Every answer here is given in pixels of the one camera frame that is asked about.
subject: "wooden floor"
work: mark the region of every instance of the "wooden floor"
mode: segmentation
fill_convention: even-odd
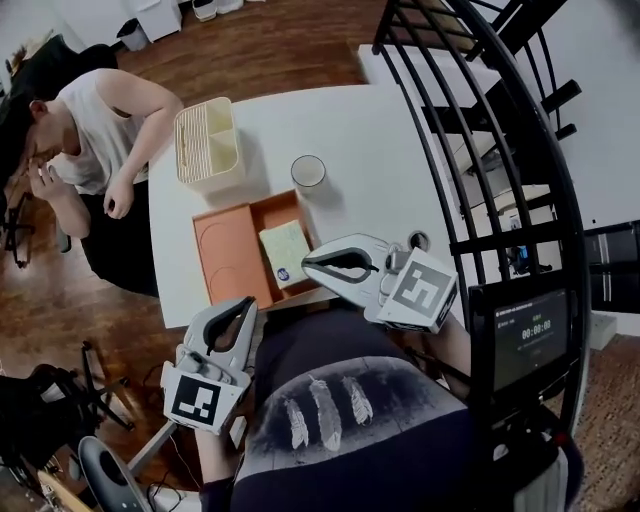
[[[267,0],[249,3],[204,24],[188,14],[181,33],[141,52],[122,51],[119,62],[122,69],[171,89],[187,105],[215,96],[238,101],[296,89],[358,84],[362,76],[355,52],[359,44],[372,41],[383,6],[383,0]],[[159,372],[147,387],[143,388],[142,381],[154,365],[174,358],[184,330],[164,328],[157,300],[119,290],[95,277],[78,241],[70,253],[60,254],[54,217],[46,204],[35,200],[26,217],[37,227],[36,234],[21,246],[22,253],[30,255],[27,268],[18,270],[9,255],[0,253],[3,370],[10,376],[26,377],[43,362],[78,368],[81,342],[91,340],[107,380],[121,375],[132,380],[132,387],[121,398],[136,430],[125,433],[111,422],[100,430],[100,437],[128,460],[164,422],[154,393]],[[615,461],[606,459],[611,446],[601,438],[602,432],[614,429],[621,443],[625,435],[636,444],[640,439],[640,408],[632,395],[621,391],[630,381],[620,378],[623,362],[640,366],[640,343],[626,339],[617,347],[594,356],[591,382],[596,391],[587,399],[587,427],[578,438],[589,468],[581,509],[590,511],[620,505],[640,491],[639,451],[625,454],[624,475],[616,477],[620,469]],[[598,390],[602,389],[613,404],[610,410],[614,412],[609,415],[599,412],[602,392]],[[617,402],[619,397],[625,401]],[[625,423],[617,419],[622,413]],[[635,421],[633,429],[624,434],[631,420]],[[178,441],[197,473],[192,434],[181,435]],[[194,489],[171,443],[143,473],[142,481],[160,480],[169,468],[171,484]]]

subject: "black metal railing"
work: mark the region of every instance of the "black metal railing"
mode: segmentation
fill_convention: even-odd
[[[468,277],[465,276],[462,257],[472,255],[475,273],[479,284],[486,282],[483,266],[482,252],[496,251],[501,279],[508,280],[511,277],[507,249],[516,246],[526,246],[531,259],[530,273],[540,272],[537,245],[555,241],[561,249],[563,273],[566,276],[567,288],[575,295],[577,314],[572,319],[571,343],[572,346],[582,347],[579,364],[572,370],[565,390],[561,419],[566,425],[575,424],[578,394],[584,367],[584,350],[587,335],[587,322],[589,318],[589,276],[585,257],[584,235],[582,222],[575,192],[564,157],[558,146],[554,130],[551,128],[545,109],[534,100],[530,91],[519,73],[517,64],[510,49],[497,35],[492,25],[476,10],[472,4],[500,11],[498,18],[500,23],[505,23],[510,17],[517,16],[517,9],[511,3],[500,10],[486,4],[481,0],[447,0],[449,7],[438,0],[389,0],[376,32],[373,52],[381,54],[395,82],[399,85],[407,101],[411,116],[415,122],[420,136],[424,153],[429,164],[434,185],[440,200],[445,225],[450,239],[450,249],[460,279],[460,295],[465,311],[465,321],[469,322],[469,304],[467,286]],[[443,27],[444,20],[458,20],[458,27],[452,29],[451,24]],[[460,39],[460,33],[465,33],[465,38]],[[475,47],[478,55],[482,55],[485,62],[491,64],[491,68],[500,76],[500,104],[496,98],[485,93],[480,87],[474,73],[469,67],[471,52],[460,48],[461,40],[476,41]],[[406,47],[412,46],[418,49],[424,63],[433,74],[447,106],[436,107],[432,101],[433,90],[427,90],[420,73],[409,56]],[[413,86],[418,92],[424,108],[416,106],[408,93],[410,84],[403,83],[401,75],[404,69],[398,69],[390,51],[395,49],[404,68],[411,77]],[[444,48],[449,52],[469,89],[473,93],[476,104],[472,109],[460,107],[451,85],[447,83],[438,63],[431,55],[431,48]],[[500,125],[500,115],[505,109],[504,102],[508,102],[508,109],[518,120],[517,127],[510,126],[509,133]],[[522,227],[513,231],[503,232],[500,227],[499,215],[496,210],[494,198],[487,179],[487,170],[483,165],[482,156],[478,150],[474,138],[473,129],[469,125],[469,111],[482,118],[483,130],[490,132],[495,140],[496,148],[500,153],[502,164],[506,171],[511,190],[515,199],[515,207],[520,216]],[[423,126],[428,126],[437,137],[442,146],[442,154],[451,171],[455,194],[458,196],[460,213],[466,228],[464,233],[456,232],[454,218],[458,212],[451,210],[445,194],[446,183],[443,184],[438,168],[435,164],[433,148],[429,145]],[[478,230],[474,225],[469,200],[462,183],[460,172],[454,157],[448,134],[452,133],[447,127],[455,126],[455,133],[462,135],[464,144],[469,152],[472,165],[475,170],[480,191],[487,206],[487,216],[491,226],[491,234],[478,236]],[[545,170],[545,182],[549,185],[550,202],[555,208],[556,219],[545,224],[532,225],[529,206],[525,200],[525,194],[520,179],[520,170],[514,163],[512,156],[512,141],[517,142],[518,152],[523,155],[533,155],[536,166]]]

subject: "room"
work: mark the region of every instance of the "room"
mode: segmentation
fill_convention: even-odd
[[[428,7],[425,10],[435,16],[453,49],[443,45],[441,34],[433,29],[432,20],[424,19],[426,15],[416,2]],[[81,240],[66,236],[45,200],[30,198],[28,176],[7,171],[5,174],[11,176],[3,175],[3,179],[7,180],[4,192],[8,208],[0,230],[2,375],[28,379],[38,365],[47,364],[75,370],[82,384],[86,371],[81,354],[83,342],[89,342],[90,374],[97,387],[126,378],[127,387],[118,388],[108,403],[125,424],[135,424],[135,429],[126,431],[106,419],[96,436],[130,463],[167,423],[160,385],[163,365],[176,362],[176,349],[183,343],[192,318],[219,302],[216,293],[231,279],[223,276],[222,284],[211,284],[206,257],[196,241],[199,228],[194,219],[209,219],[212,213],[241,205],[257,205],[251,210],[255,224],[251,235],[261,279],[268,282],[263,288],[268,296],[265,300],[286,303],[279,313],[269,313],[273,318],[299,314],[298,309],[287,309],[297,305],[289,300],[290,295],[300,295],[302,302],[313,303],[308,307],[319,309],[318,314],[333,307],[327,306],[326,299],[336,295],[346,299],[339,307],[350,302],[349,307],[355,304],[356,310],[365,309],[345,294],[329,292],[326,285],[313,278],[303,283],[301,290],[285,288],[282,292],[278,288],[275,280],[279,267],[270,268],[269,257],[261,252],[265,247],[259,235],[262,229],[268,231],[273,226],[260,212],[273,206],[273,201],[265,200],[284,194],[280,200],[295,206],[307,250],[362,233],[388,244],[424,249],[442,268],[464,277],[466,281],[459,281],[453,305],[443,304],[451,307],[448,316],[462,325],[470,306],[465,306],[461,290],[466,293],[467,288],[485,281],[527,279],[531,272],[536,273],[534,267],[538,265],[542,276],[559,269],[575,275],[582,272],[588,283],[578,295],[582,293],[592,304],[588,311],[585,305],[582,316],[584,325],[590,326],[590,335],[585,328],[581,335],[572,336],[581,339],[583,348],[591,349],[580,352],[578,358],[588,370],[587,384],[580,387],[586,389],[586,395],[574,433],[585,466],[574,507],[589,511],[618,509],[640,493],[634,394],[640,363],[639,252],[635,245],[640,212],[631,195],[637,178],[630,172],[634,144],[629,135],[637,132],[636,119],[640,119],[635,115],[637,102],[633,102],[633,84],[640,78],[634,66],[638,52],[633,32],[638,14],[634,2],[555,2],[553,8],[540,14],[539,26],[519,31],[510,24],[524,17],[524,11],[518,14],[522,6],[506,0],[266,0],[244,4],[213,0],[195,4],[186,1],[178,5],[168,0],[0,0],[3,102],[16,92],[16,83],[26,80],[20,73],[28,69],[29,62],[33,65],[42,61],[42,53],[37,54],[43,46],[62,45],[56,46],[55,55],[44,59],[43,72],[30,75],[38,76],[41,87],[59,90],[67,85],[57,84],[67,80],[67,75],[59,73],[61,69],[77,75],[78,69],[85,70],[83,66],[88,66],[86,71],[96,66],[117,67],[162,86],[185,109],[227,98],[226,103],[216,103],[217,110],[210,106],[207,112],[224,117],[219,122],[231,129],[211,132],[210,127],[208,136],[213,140],[222,132],[235,134],[231,142],[225,139],[221,144],[234,146],[242,162],[240,182],[226,184],[222,191],[201,193],[179,182],[176,149],[163,146],[150,159],[149,223],[159,298],[126,291],[98,277]],[[389,6],[401,14],[390,18],[389,13],[395,11]],[[528,8],[537,7],[538,2],[532,2]],[[503,14],[511,9],[515,14]],[[474,13],[495,27],[502,15],[502,25],[495,28],[498,35],[487,35],[489,29],[478,20],[474,25]],[[133,25],[137,29],[133,40],[129,34],[121,40],[119,31],[135,18],[139,26]],[[540,29],[546,36],[544,46]],[[141,31],[142,39],[136,37]],[[522,36],[528,31],[530,38]],[[515,60],[504,57],[491,67],[482,55],[473,61],[469,58],[478,41],[487,45],[498,38],[505,41]],[[420,39],[422,48],[415,39]],[[127,44],[143,47],[131,50]],[[376,44],[387,51],[376,54],[372,46]],[[404,54],[398,46],[406,49]],[[545,46],[555,71],[553,79],[545,60]],[[433,59],[425,59],[421,53],[424,47]],[[478,99],[468,85],[469,79],[460,72],[459,63],[451,57],[455,50],[469,62],[479,94],[486,96],[489,110],[495,112],[504,140],[482,128],[482,122],[491,123],[491,116],[488,121],[473,117]],[[538,63],[536,72],[529,54]],[[385,56],[404,87],[396,84],[398,80]],[[517,74],[510,75],[512,69]],[[514,82],[518,76],[524,85]],[[439,79],[449,85],[451,94],[444,92]],[[503,100],[495,86],[502,83],[511,92],[526,89],[533,102],[560,93],[554,96],[561,96],[555,108],[549,107],[552,102],[542,102],[548,113],[544,126],[526,116],[534,107],[522,107],[520,111],[525,112],[522,119],[531,124],[531,130],[542,134],[541,127],[551,127],[550,131],[545,128],[550,135],[544,135],[551,136],[551,142],[548,138],[540,142],[542,139],[521,137],[517,123],[507,124],[507,110],[496,107]],[[425,95],[433,110],[424,101]],[[463,121],[451,108],[452,99],[460,107]],[[469,132],[465,134],[458,123],[467,124]],[[181,140],[184,143],[181,133],[177,130],[168,136],[171,148],[179,149]],[[553,156],[554,148],[560,149],[560,159]],[[506,156],[505,149],[512,158]],[[557,175],[570,176],[568,183],[558,184],[553,176],[535,174],[546,162],[545,151],[553,168],[558,169]],[[294,163],[302,157],[312,157],[309,161],[316,166],[312,171],[319,168],[326,176],[323,188],[307,192],[304,185],[296,184]],[[513,187],[513,168],[518,168],[522,178],[522,194],[518,193],[519,187]],[[606,189],[610,190],[610,199],[603,201],[600,191]],[[558,200],[574,195],[574,207],[566,206],[573,204],[569,199]],[[16,209],[13,216],[11,209]],[[573,240],[571,222],[584,229],[579,237],[583,252],[568,243]],[[545,223],[556,226],[557,231],[541,234],[541,229],[535,230],[535,225]],[[16,231],[17,224],[33,227],[33,233],[31,229]],[[496,235],[518,230],[538,238],[505,246],[506,242]],[[16,259],[23,262],[21,265],[14,261],[10,233],[14,233]],[[414,246],[411,239],[416,233],[425,237]],[[240,231],[225,235],[225,246],[232,257],[235,249],[231,247],[240,244],[241,238]],[[485,245],[480,249],[472,246],[469,241],[473,238],[484,240]],[[119,249],[126,254],[126,248]],[[582,263],[569,268],[566,258]],[[304,298],[309,293],[313,300]],[[252,290],[242,295],[257,294]],[[271,306],[259,304],[258,322],[244,365],[250,376],[266,320],[263,310]],[[372,318],[366,309],[364,318]],[[415,336],[406,334],[406,329],[400,332],[392,336],[398,346],[404,350],[414,346]],[[423,361],[414,362],[420,369],[426,368]],[[549,408],[561,415],[561,402],[562,395],[553,397]],[[249,429],[251,419],[248,414]],[[202,475],[192,430],[179,427],[166,439],[173,442],[163,443],[140,469],[143,494],[150,484],[155,483],[157,489],[162,482],[158,496],[165,501],[156,502],[158,510],[170,510],[174,505],[178,506],[175,510],[199,510],[197,491]],[[64,484],[73,493],[81,493],[87,487],[86,480],[74,480],[66,474],[70,472],[72,452],[66,446],[58,450],[56,464],[65,472]],[[0,471],[0,477],[6,496],[6,500],[0,500],[0,510],[30,511],[44,505],[35,492],[25,498],[24,489],[8,471]],[[176,496],[180,496],[179,505]]]

